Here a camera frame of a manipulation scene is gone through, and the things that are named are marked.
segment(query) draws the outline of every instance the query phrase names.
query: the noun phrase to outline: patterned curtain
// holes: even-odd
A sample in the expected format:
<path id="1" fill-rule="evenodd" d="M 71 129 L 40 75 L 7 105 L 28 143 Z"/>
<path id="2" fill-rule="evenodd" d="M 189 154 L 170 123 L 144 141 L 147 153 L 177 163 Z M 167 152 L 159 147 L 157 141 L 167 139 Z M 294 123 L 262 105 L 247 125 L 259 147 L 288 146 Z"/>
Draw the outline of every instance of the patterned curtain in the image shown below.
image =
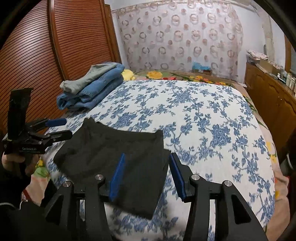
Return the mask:
<path id="1" fill-rule="evenodd" d="M 129 67 L 134 72 L 190 72 L 192 62 L 235 79 L 243 29 L 229 3 L 155 1 L 116 11 Z"/>

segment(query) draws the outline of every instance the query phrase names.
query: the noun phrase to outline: metal screw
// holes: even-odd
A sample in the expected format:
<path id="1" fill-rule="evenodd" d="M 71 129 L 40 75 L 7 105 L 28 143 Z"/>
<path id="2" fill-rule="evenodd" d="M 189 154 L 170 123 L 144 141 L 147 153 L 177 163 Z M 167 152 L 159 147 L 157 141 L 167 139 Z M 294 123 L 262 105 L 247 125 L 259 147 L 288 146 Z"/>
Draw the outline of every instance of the metal screw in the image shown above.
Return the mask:
<path id="1" fill-rule="evenodd" d="M 224 184 L 225 186 L 230 187 L 232 185 L 232 182 L 227 180 L 224 182 Z"/>
<path id="2" fill-rule="evenodd" d="M 63 183 L 63 186 L 64 186 L 65 188 L 69 187 L 70 185 L 71 185 L 71 182 L 70 182 L 70 181 L 65 181 L 65 182 Z"/>
<path id="3" fill-rule="evenodd" d="M 104 176 L 102 174 L 97 174 L 97 175 L 95 175 L 94 178 L 99 181 L 99 180 L 102 180 L 104 178 Z"/>
<path id="4" fill-rule="evenodd" d="M 192 178 L 193 180 L 199 180 L 199 179 L 200 179 L 200 176 L 197 175 L 197 174 L 193 174 L 193 175 L 191 176 L 191 178 Z"/>

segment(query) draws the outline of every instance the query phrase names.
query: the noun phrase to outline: box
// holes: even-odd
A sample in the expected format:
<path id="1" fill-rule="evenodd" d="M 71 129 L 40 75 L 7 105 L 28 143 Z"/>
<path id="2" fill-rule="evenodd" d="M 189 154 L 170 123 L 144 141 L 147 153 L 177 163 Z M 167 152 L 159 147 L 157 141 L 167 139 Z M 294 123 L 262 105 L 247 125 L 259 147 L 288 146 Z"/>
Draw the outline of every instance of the box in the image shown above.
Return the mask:
<path id="1" fill-rule="evenodd" d="M 261 59 L 259 65 L 265 69 L 268 73 L 270 74 L 274 74 L 275 76 L 277 76 L 278 73 L 281 72 L 280 69 L 275 68 L 273 65 L 271 65 L 268 60 L 265 59 Z"/>
<path id="2" fill-rule="evenodd" d="M 212 70 L 203 70 L 203 69 L 193 69 L 192 73 L 201 73 L 206 75 L 212 75 Z"/>

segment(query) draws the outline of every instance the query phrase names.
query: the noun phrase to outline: hand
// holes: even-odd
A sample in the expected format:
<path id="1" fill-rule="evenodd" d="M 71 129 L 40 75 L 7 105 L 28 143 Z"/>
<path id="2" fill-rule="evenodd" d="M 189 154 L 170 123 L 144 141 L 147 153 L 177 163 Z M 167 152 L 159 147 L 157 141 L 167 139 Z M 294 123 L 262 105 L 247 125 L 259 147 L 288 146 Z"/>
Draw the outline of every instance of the hand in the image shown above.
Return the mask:
<path id="1" fill-rule="evenodd" d="M 2 156 L 2 165 L 5 170 L 14 172 L 17 176 L 21 176 L 20 166 L 18 163 L 22 163 L 25 161 L 25 157 L 20 156 L 18 154 L 8 154 Z M 35 166 L 39 161 L 39 155 L 33 155 L 30 165 L 28 165 L 25 169 L 26 175 L 29 177 L 35 172 Z"/>

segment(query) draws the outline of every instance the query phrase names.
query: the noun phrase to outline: blue gripper pad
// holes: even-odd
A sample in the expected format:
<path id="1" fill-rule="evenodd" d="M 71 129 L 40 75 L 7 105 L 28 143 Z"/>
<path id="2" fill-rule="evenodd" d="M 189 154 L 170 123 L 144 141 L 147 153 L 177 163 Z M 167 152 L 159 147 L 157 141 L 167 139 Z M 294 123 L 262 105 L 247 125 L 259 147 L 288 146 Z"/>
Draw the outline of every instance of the blue gripper pad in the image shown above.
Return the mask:
<path id="1" fill-rule="evenodd" d="M 177 165 L 177 162 L 175 160 L 176 158 L 177 158 L 178 162 L 180 162 L 177 154 L 172 153 L 170 155 L 169 165 L 170 165 L 170 171 L 172 173 L 172 177 L 173 177 L 173 180 L 174 180 L 174 183 L 175 183 L 175 187 L 177 189 L 178 197 L 181 198 L 181 200 L 183 202 L 184 199 L 186 198 L 185 183 L 184 183 L 184 179 L 183 179 L 183 177 L 181 175 L 181 172 L 179 170 L 179 167 Z"/>
<path id="2" fill-rule="evenodd" d="M 123 177 L 124 168 L 126 165 L 126 158 L 124 153 L 121 154 L 120 160 L 118 165 L 115 169 L 113 177 L 110 182 L 110 192 L 109 192 L 109 199 L 113 202 L 117 197 L 119 186 Z"/>
<path id="3" fill-rule="evenodd" d="M 47 126 L 47 127 L 55 127 L 55 126 L 64 126 L 66 124 L 67 124 L 67 120 L 65 118 L 60 118 L 60 119 L 48 120 L 45 123 L 45 126 Z"/>

